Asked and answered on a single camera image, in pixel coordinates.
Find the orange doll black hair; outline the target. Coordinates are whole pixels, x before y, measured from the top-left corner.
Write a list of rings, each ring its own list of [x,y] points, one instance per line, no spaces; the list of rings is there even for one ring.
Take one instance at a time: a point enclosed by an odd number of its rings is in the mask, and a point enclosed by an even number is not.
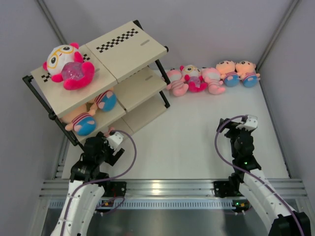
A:
[[[239,84],[240,77],[236,72],[235,62],[224,60],[216,65],[220,78],[227,87],[234,87]]]

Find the small pink panda plush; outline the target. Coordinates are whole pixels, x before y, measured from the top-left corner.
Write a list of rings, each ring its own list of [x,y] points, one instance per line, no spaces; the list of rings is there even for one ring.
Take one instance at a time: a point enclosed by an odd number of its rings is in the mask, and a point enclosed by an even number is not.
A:
[[[184,82],[188,84],[190,92],[202,92],[207,88],[207,83],[204,82],[200,70],[194,65],[180,66],[180,71]]]

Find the pink striped plush bottom shelf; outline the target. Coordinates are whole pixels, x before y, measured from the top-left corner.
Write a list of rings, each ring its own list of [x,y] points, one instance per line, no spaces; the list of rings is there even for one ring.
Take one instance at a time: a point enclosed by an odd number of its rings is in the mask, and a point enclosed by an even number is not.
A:
[[[114,130],[115,130],[114,127],[110,127],[109,130],[106,133],[104,133],[104,136],[106,138],[108,138],[109,136],[111,136],[114,133]]]

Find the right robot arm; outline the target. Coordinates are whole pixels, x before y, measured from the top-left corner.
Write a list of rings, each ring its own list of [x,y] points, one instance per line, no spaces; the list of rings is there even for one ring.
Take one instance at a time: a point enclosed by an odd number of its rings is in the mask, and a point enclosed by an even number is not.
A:
[[[225,137],[230,140],[232,161],[223,162],[234,169],[228,178],[228,189],[221,197],[229,193],[243,195],[265,225],[270,236],[310,236],[311,222],[304,212],[297,212],[275,190],[266,178],[262,167],[256,161],[253,151],[252,132],[257,129],[257,117],[240,115],[220,119],[217,134],[227,130]]]

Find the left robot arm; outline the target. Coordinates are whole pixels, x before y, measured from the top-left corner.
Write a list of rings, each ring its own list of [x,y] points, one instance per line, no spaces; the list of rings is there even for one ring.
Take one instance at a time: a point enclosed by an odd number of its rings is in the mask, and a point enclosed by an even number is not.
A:
[[[105,135],[99,132],[87,138],[83,153],[72,166],[66,200],[52,236],[85,236],[102,196],[111,191],[110,177],[100,171],[104,162],[113,166],[124,153],[114,152],[123,141],[120,132]]]

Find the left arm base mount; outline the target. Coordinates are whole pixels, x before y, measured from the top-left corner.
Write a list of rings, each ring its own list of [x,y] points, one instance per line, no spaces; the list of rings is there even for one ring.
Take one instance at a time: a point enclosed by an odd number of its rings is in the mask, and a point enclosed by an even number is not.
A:
[[[125,181],[107,181],[103,184],[104,187],[104,197],[114,198],[114,197],[124,197],[126,194],[127,183]]]

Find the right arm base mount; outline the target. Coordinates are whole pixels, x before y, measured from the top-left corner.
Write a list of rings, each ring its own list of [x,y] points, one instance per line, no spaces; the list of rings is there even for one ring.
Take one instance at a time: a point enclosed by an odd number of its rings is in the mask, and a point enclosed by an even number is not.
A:
[[[224,181],[214,181],[214,192],[216,197],[226,198],[226,197],[239,197],[241,193],[236,188],[236,186],[227,180]]]

